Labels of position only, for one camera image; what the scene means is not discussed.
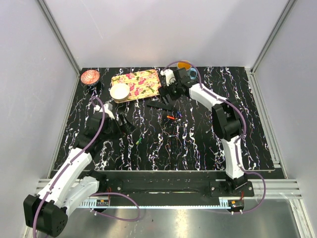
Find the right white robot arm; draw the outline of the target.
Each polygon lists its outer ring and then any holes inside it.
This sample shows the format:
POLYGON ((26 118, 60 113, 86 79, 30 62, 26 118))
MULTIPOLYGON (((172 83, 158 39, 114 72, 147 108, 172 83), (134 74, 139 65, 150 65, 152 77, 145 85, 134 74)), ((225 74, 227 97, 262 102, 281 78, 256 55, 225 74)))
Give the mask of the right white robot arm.
POLYGON ((221 187, 230 196, 237 196, 248 182, 244 166, 240 162, 245 121, 242 114, 237 112, 237 101, 222 97, 204 84, 191 79, 184 68, 165 69, 160 75, 164 81, 164 85, 159 88, 162 96, 169 95, 172 100, 187 96, 211 111, 212 129, 221 140, 226 162, 226 179, 221 187))

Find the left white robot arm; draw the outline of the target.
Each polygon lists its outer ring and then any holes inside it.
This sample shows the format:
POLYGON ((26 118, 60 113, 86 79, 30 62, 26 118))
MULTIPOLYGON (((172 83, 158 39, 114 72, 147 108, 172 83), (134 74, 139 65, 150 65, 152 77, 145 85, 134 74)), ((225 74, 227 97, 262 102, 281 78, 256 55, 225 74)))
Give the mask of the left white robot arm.
POLYGON ((86 173, 77 185, 74 182, 105 141, 128 136, 134 130, 135 126, 123 114, 117 120, 111 113, 98 112, 88 119, 58 172, 40 192, 23 201, 25 222, 33 229, 34 237, 37 232, 53 238, 59 236, 73 211, 90 196, 119 195, 107 189, 106 175, 95 170, 86 173))

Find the black remote control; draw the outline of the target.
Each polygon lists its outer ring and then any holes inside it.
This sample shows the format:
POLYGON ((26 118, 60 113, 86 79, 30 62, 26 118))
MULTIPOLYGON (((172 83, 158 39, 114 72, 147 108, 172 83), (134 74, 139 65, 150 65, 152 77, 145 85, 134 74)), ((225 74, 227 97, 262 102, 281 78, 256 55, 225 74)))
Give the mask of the black remote control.
POLYGON ((172 111, 173 110, 173 106, 171 104, 163 104, 163 103, 156 103, 156 102, 148 102, 146 104, 147 107, 152 107, 152 108, 156 108, 156 109, 162 109, 162 110, 167 110, 167 111, 172 111))

